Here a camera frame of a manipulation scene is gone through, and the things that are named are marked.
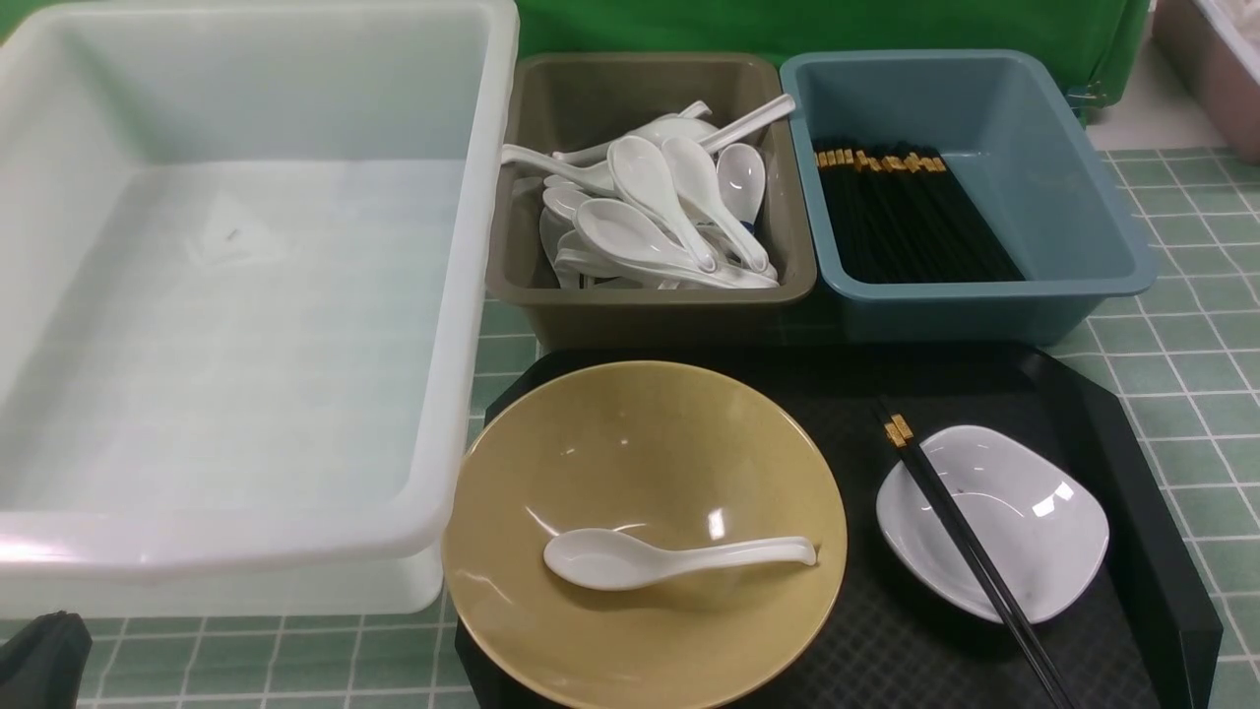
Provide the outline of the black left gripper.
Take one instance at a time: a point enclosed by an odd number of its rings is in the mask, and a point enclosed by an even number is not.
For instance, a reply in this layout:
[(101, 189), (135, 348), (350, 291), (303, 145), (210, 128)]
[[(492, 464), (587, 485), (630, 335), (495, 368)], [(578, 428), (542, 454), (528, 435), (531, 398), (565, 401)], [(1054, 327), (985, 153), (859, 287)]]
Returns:
[(92, 637), (66, 611), (37, 616), (1, 649), (3, 708), (76, 708)]

